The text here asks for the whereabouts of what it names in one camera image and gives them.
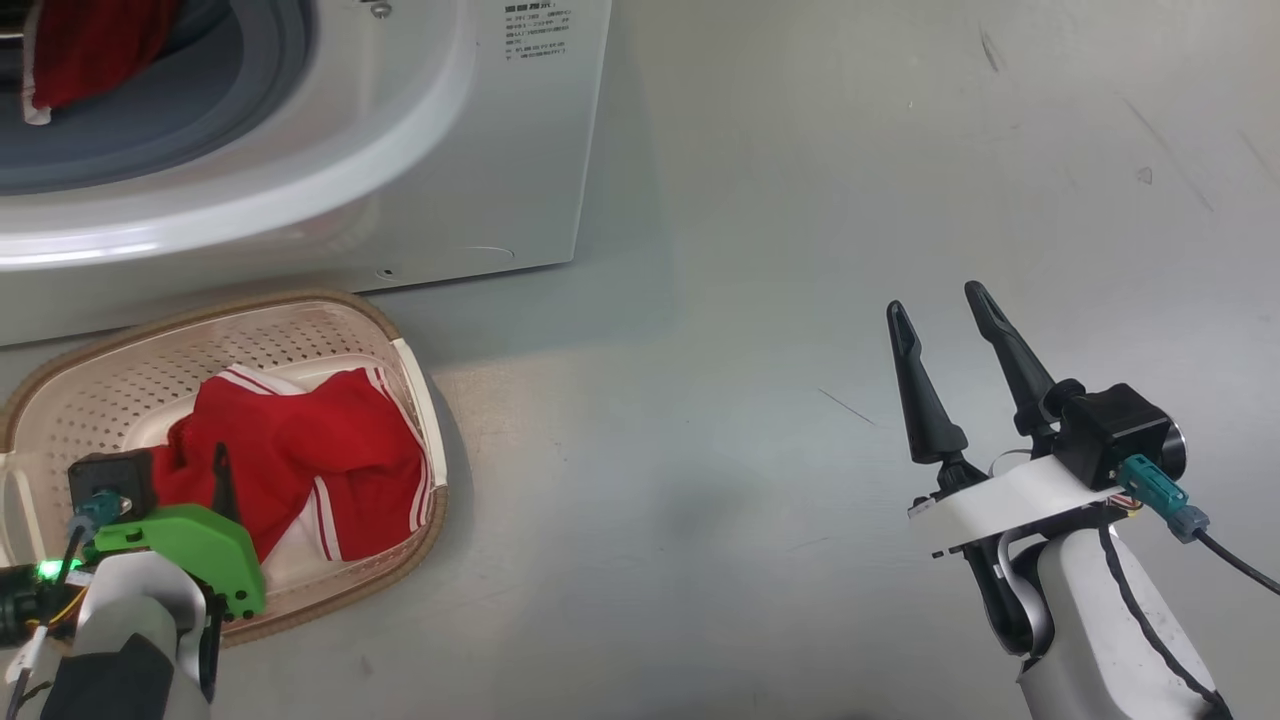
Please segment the green led light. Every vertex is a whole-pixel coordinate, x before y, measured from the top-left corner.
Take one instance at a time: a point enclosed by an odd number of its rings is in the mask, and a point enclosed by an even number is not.
[[[72,570],[79,568],[81,565],[83,565],[83,562],[81,562],[79,559],[72,559]],[[61,560],[45,560],[40,565],[36,565],[36,577],[41,580],[54,582],[58,579],[58,573],[60,573],[61,569]]]

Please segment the brown basket rim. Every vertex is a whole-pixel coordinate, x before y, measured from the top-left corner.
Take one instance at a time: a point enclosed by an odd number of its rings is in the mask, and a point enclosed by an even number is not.
[[[164,334],[166,332],[178,329],[183,325],[189,325],[195,323],[202,323],[206,320],[212,320],[228,315],[237,315],[246,311],[261,310],[265,307],[276,307],[282,305],[296,305],[301,302],[332,302],[335,305],[342,305],[356,310],[357,313],[365,315],[372,320],[387,336],[388,341],[401,340],[401,332],[381,310],[371,305],[369,301],[351,295],[348,292],[333,291],[333,290],[302,290],[291,292],[279,292],[271,295],[262,295],[256,297],[248,297],[237,301],[223,302],[220,305],[214,305],[210,307],[204,307],[200,310],[192,310],[189,313],[182,313],[178,315],[172,315],[156,320],[154,323],[147,323],[114,333],[104,340],[90,343],[84,347],[72,350],[65,352],[47,363],[42,364],[40,368],[28,374],[18,388],[9,396],[4,407],[0,409],[0,455],[13,452],[14,439],[18,430],[18,419],[22,413],[31,404],[31,400],[49,384],[59,374],[67,372],[68,369],[86,363],[99,355],[142,342],[151,337]],[[440,532],[444,529],[444,519],[448,514],[449,506],[449,489],[448,486],[439,486],[431,491],[431,510],[426,521],[425,538],[421,544],[410,555],[396,565],[393,570],[387,574],[379,575],[364,583],[352,585],[346,591],[325,598],[315,605],[289,612],[279,618],[271,618],[264,620],[262,623],[255,623],[244,625],[242,629],[234,626],[228,628],[224,633],[225,647],[233,647],[237,644],[244,644],[253,642],[284,630],[296,628],[305,623],[310,623],[317,618],[347,607],[348,605],[356,603],[366,597],[370,597],[378,592],[381,592],[401,580],[403,580],[411,571],[413,571],[422,560],[426,557],[428,552],[435,546],[435,541],[439,538]]]
[[[426,559],[426,553],[435,547],[435,541],[439,539],[440,532],[444,529],[444,518],[448,515],[448,510],[449,487],[439,486],[431,491],[431,512],[426,520],[426,538],[422,541],[422,544],[415,550],[411,556],[402,560],[394,570],[387,573],[385,575],[379,575],[371,580],[352,585],[351,588],[333,597],[321,600],[315,605],[279,618],[271,618],[261,624],[246,625],[239,630],[232,625],[223,633],[223,647],[236,647],[238,644],[260,641],[285,630],[292,630],[298,625],[303,625],[329,615],[330,612],[337,612],[348,605],[355,605],[366,597],[380,593],[384,589],[399,583],[407,578],[410,573],[417,569],[417,566],[422,564],[422,560]]]
[[[28,374],[22,383],[18,384],[18,388],[13,391],[13,395],[9,396],[4,409],[0,410],[0,455],[13,452],[14,439],[18,434],[18,419],[27,409],[27,405],[31,404],[31,400],[36,396],[36,393],[49,384],[49,382],[55,377],[76,365],[92,360],[99,355],[105,355],[108,352],[120,350],[122,347],[128,347],[151,337],[178,329],[183,325],[192,325],[228,315],[238,315],[251,310],[312,301],[333,302],[335,305],[343,305],[356,310],[376,323],[378,327],[381,328],[383,333],[387,334],[389,341],[397,341],[402,337],[396,324],[369,301],[351,295],[349,292],[321,288],[247,297],[243,300],[223,302],[211,307],[202,307],[200,310],[192,310],[189,313],[164,318],[154,323],[118,332],[84,347],[59,355]]]

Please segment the floor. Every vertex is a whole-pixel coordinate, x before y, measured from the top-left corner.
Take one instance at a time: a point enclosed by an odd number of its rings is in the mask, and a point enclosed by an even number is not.
[[[227,652],[215,716],[1025,717],[968,570],[906,529],[933,470],[890,300],[970,457],[1020,445],[973,278],[1056,377],[1172,413],[1220,539],[1280,569],[1277,20],[621,0],[577,260],[374,297],[447,407],[436,550]],[[0,391],[65,345],[0,354]],[[1121,532],[1236,715],[1280,706],[1275,598]]]

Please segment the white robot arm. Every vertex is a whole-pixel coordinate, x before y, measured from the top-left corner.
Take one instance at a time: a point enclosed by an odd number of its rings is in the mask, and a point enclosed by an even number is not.
[[[1087,393],[1055,383],[977,282],[965,293],[1014,396],[1014,424],[1033,460],[991,478],[965,461],[900,302],[888,328],[911,459],[941,464],[938,491],[908,511],[933,552],[963,555],[1036,720],[1230,719],[1204,662],[1114,525],[1143,505],[1181,542],[1199,541],[1254,580],[1280,585],[1231,556],[1208,518],[1175,484],[1185,441],[1129,386]]]

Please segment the laundry basket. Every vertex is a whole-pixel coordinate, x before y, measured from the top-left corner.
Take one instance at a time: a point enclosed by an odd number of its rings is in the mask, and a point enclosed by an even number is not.
[[[314,562],[268,575],[266,612],[224,628],[227,644],[257,639],[394,584],[430,551],[448,505],[447,468],[430,393],[413,352],[374,306],[328,291],[261,297],[127,331],[58,357],[28,377],[0,414],[0,518],[5,564],[65,546],[67,468],[92,452],[163,445],[200,384],[239,363],[314,388],[334,373],[380,368],[426,446],[426,523],[399,546],[356,562]]]

